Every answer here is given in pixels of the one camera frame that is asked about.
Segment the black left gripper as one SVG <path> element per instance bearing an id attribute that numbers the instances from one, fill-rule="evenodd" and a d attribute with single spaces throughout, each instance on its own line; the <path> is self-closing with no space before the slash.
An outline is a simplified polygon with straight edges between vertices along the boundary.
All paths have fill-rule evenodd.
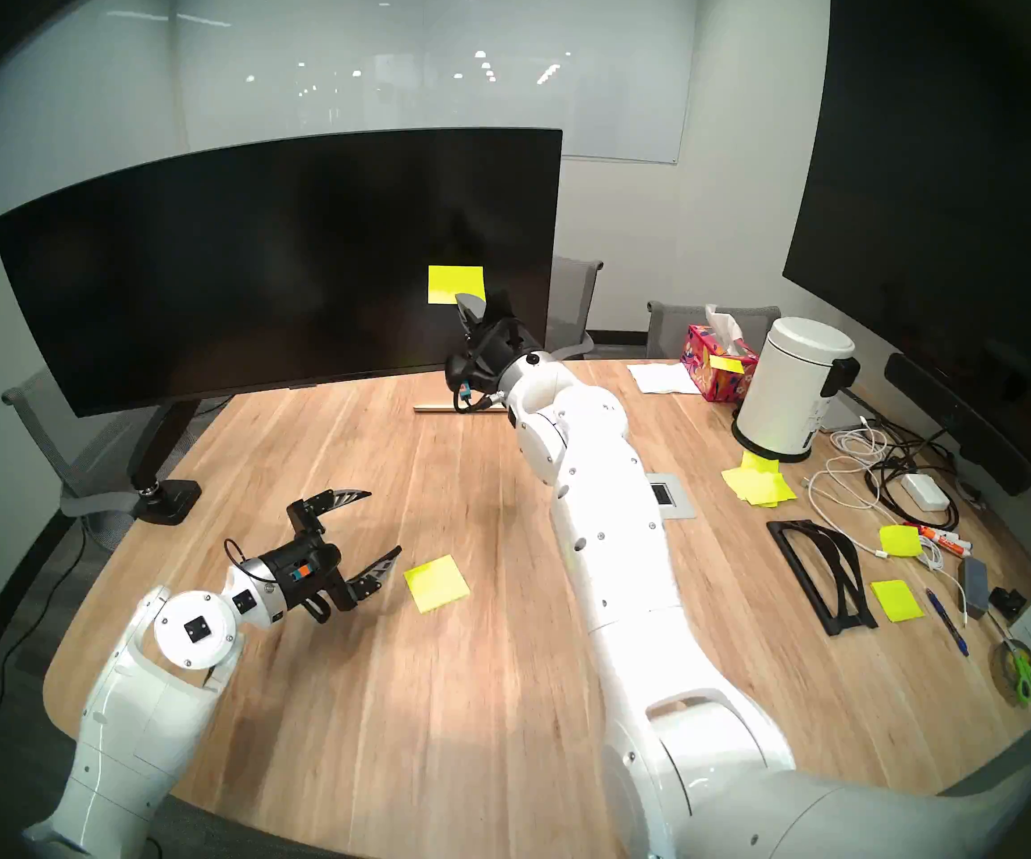
<path id="1" fill-rule="evenodd" d="M 333 610 L 352 612 L 357 600 L 365 600 L 381 589 L 402 553 L 402 546 L 395 546 L 346 581 L 339 570 L 340 551 L 324 538 L 321 522 L 322 515 L 371 496 L 367 490 L 327 489 L 288 505 L 292 540 L 260 556 L 276 581 L 288 609 L 303 608 L 317 623 L 327 623 Z"/>

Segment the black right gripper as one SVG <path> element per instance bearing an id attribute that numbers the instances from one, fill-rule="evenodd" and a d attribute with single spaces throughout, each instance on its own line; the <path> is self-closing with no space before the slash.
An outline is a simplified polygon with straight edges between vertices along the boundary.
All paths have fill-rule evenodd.
<path id="1" fill-rule="evenodd" d="M 459 292 L 456 306 L 462 325 L 474 329 L 464 352 L 453 353 L 445 361 L 444 379 L 452 393 L 467 387 L 470 392 L 493 395 L 499 391 L 501 375 L 520 357 L 540 353 L 540 343 L 514 313 L 507 290 L 488 292 L 487 301 Z"/>

